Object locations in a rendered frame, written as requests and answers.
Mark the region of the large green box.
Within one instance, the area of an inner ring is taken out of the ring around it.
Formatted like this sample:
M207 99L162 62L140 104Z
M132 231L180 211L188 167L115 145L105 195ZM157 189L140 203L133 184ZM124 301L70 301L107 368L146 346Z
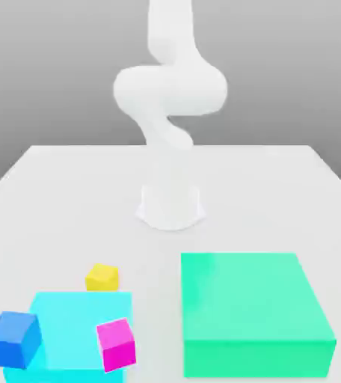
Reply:
M337 339L293 253L184 253L187 378L324 378Z

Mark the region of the large cyan box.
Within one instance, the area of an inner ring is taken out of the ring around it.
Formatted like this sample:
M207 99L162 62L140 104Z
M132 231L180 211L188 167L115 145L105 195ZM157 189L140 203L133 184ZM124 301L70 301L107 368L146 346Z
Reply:
M125 368L104 371L96 327L132 322L130 292L38 292L29 312L42 343L26 369L3 369L6 383L127 383Z

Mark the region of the small yellow cube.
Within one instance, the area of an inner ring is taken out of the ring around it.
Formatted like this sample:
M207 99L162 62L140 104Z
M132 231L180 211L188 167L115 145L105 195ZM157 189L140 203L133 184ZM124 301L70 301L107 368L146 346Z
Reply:
M118 291L118 267L96 263L85 277L87 291Z

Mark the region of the small blue cube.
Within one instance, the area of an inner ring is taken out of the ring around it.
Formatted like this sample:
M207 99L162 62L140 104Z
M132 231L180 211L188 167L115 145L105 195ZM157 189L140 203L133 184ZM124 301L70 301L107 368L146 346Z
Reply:
M0 314L0 367L25 370L41 342L36 314L13 311Z

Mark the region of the small magenta cube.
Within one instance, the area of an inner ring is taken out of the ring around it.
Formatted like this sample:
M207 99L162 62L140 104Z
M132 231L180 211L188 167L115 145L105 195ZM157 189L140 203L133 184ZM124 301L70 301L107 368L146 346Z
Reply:
M96 334L106 373L136 364L135 338L127 318L98 325Z

